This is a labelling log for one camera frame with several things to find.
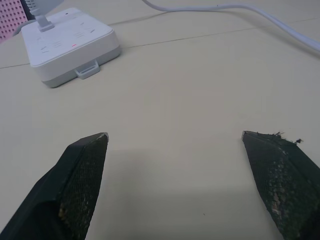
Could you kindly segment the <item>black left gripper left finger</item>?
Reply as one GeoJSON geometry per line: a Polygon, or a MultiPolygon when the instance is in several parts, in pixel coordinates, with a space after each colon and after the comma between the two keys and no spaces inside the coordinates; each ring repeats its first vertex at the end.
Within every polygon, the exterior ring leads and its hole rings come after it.
{"type": "Polygon", "coordinates": [[[84,240],[100,192],[109,135],[70,144],[30,190],[0,233],[2,240],[84,240]]]}

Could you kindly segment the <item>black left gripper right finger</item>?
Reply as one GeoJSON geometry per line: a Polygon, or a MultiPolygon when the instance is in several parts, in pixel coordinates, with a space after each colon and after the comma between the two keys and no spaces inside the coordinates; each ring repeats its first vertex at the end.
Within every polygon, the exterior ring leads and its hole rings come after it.
{"type": "Polygon", "coordinates": [[[280,133],[245,130],[242,142],[258,193],[285,240],[320,238],[320,168],[280,133]]]}

